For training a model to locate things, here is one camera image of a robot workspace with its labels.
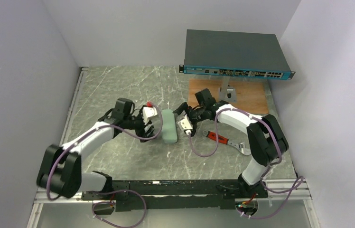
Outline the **mint green umbrella case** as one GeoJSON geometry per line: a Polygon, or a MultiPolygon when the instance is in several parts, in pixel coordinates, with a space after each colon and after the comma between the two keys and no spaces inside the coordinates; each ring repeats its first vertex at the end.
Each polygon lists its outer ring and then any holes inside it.
{"type": "Polygon", "coordinates": [[[174,144],[178,141],[175,115],[171,109],[162,110],[161,115],[161,137],[165,144],[174,144]]]}

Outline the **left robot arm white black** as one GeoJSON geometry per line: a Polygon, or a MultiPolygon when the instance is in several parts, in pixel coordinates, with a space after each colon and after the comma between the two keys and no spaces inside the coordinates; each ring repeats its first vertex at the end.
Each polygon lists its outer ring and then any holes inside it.
{"type": "Polygon", "coordinates": [[[45,150],[37,175],[37,185],[46,190],[49,201],[72,198],[78,192],[112,195],[112,177],[93,171],[82,172],[82,162],[94,151],[125,133],[140,142],[157,138],[152,117],[161,117],[161,110],[152,102],[138,109],[128,98],[118,98],[115,106],[101,116],[86,132],[61,145],[52,144],[45,150]]]}

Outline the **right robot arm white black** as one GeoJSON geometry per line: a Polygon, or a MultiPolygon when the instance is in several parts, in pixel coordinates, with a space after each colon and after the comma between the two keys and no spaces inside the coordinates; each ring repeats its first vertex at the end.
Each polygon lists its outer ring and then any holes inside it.
{"type": "Polygon", "coordinates": [[[227,101],[216,101],[209,89],[203,89],[195,96],[198,106],[191,107],[184,102],[173,111],[177,115],[185,114],[178,122],[180,129],[191,138],[196,133],[197,123],[212,120],[216,124],[223,123],[245,133],[252,158],[238,176],[238,184],[241,189],[247,191],[260,185],[270,167],[279,164],[282,155],[289,148],[276,117],[271,114],[250,114],[227,101]]]}

